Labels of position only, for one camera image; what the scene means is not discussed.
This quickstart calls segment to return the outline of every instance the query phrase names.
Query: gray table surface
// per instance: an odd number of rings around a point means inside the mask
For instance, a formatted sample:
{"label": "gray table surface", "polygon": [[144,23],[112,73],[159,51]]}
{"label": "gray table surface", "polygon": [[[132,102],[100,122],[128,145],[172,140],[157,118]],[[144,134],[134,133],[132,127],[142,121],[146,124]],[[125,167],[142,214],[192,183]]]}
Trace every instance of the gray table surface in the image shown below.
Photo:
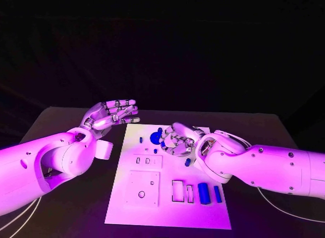
{"label": "gray table surface", "polygon": [[[21,140],[27,142],[79,126],[87,109],[47,108]],[[224,130],[251,144],[297,148],[272,114],[139,111],[141,124],[184,122]],[[113,143],[108,161],[95,160],[89,170],[41,197],[37,211],[16,237],[325,237],[325,224],[303,221],[277,211],[261,198],[256,188],[236,177],[223,185],[231,230],[192,229],[103,224],[115,171],[125,134],[125,125],[112,127],[105,140]],[[286,211],[312,219],[325,219],[325,201],[263,191]],[[24,207],[0,217],[0,227]],[[23,224],[29,213],[0,232],[8,237]]]}

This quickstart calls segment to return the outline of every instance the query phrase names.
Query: robotic hand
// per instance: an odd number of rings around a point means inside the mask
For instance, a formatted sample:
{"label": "robotic hand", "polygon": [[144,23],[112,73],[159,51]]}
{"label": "robotic hand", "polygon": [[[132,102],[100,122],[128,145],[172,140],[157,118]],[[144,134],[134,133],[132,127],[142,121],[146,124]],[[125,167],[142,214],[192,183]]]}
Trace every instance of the robotic hand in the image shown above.
{"label": "robotic hand", "polygon": [[[139,122],[135,100],[98,103],[80,126],[0,150],[0,216],[49,193],[90,167],[93,158],[109,159],[112,143],[99,140],[112,125]],[[43,174],[41,165],[49,170]]]}
{"label": "robotic hand", "polygon": [[[175,144],[168,148],[164,139]],[[234,175],[246,184],[266,190],[325,199],[325,154],[276,146],[250,145],[240,137],[175,122],[162,132],[162,150],[184,157],[195,148],[194,167],[217,182]]]}

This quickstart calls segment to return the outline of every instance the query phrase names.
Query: white robotic arm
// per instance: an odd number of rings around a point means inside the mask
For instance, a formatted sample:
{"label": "white robotic arm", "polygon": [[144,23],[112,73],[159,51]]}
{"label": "white robotic arm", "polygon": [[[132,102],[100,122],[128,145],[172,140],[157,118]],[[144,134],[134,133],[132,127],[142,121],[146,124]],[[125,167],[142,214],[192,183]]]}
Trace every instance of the white robotic arm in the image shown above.
{"label": "white robotic arm", "polygon": [[[168,134],[172,139],[181,139],[175,148],[164,144]],[[162,149],[178,156],[187,156],[191,148],[195,148],[194,166],[220,183],[227,183],[234,175],[250,186],[325,199],[322,153],[276,146],[251,146],[241,138],[220,130],[205,134],[198,128],[180,123],[174,123],[164,131],[159,142]]]}
{"label": "white robotic arm", "polygon": [[[0,150],[0,216],[49,193],[90,167],[93,158],[109,159],[112,144],[99,140],[112,125],[139,122],[134,100],[98,103],[80,126]],[[43,174],[41,164],[52,169]]]}

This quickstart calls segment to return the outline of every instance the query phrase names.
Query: cable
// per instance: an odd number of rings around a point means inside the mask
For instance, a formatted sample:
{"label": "cable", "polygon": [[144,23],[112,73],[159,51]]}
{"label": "cable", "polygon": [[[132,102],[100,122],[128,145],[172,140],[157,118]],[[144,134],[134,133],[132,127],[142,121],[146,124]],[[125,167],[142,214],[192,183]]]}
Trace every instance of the cable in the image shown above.
{"label": "cable", "polygon": [[284,212],[284,211],[283,211],[279,207],[276,207],[276,205],[267,200],[267,198],[264,197],[264,195],[263,195],[263,193],[261,193],[261,191],[260,191],[260,188],[257,188],[257,189],[259,189],[260,195],[263,196],[263,198],[266,199],[266,201],[269,202],[269,204],[270,204],[279,211],[282,211],[283,213],[286,213],[286,214],[290,215],[292,217],[300,218],[300,219],[307,220],[307,221],[312,221],[312,222],[322,222],[322,223],[325,223],[325,221],[312,220],[312,219],[309,219],[309,218],[299,217],[299,216],[296,216],[296,215],[293,215],[293,214]]}
{"label": "cable", "polygon": [[33,203],[37,201],[37,199],[31,202],[30,206],[24,209],[24,211],[17,215],[17,217],[0,228],[0,231],[21,217],[21,215],[26,213],[29,208],[31,207]]}
{"label": "cable", "polygon": [[[33,209],[33,211],[31,211],[31,214],[30,214],[29,218],[27,218],[26,221],[24,221],[24,224],[29,222],[29,220],[30,220],[30,218],[31,218],[31,215],[33,215],[33,213],[34,213],[34,211],[36,211],[36,209],[37,209],[37,206],[39,206],[39,202],[37,202],[37,204],[36,204],[36,207],[34,207],[34,209]],[[24,224],[23,224],[21,227],[17,229],[17,231],[13,233],[13,235],[10,236],[10,238],[13,238],[14,235],[18,233],[18,231],[21,230]]]}

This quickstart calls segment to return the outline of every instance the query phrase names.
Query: black background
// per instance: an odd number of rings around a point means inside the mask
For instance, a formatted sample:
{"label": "black background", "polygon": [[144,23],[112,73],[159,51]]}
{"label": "black background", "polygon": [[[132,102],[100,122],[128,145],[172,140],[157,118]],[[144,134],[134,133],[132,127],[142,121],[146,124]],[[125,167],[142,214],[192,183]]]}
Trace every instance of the black background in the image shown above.
{"label": "black background", "polygon": [[325,152],[325,1],[0,1],[0,148],[49,106],[115,99],[273,113]]}

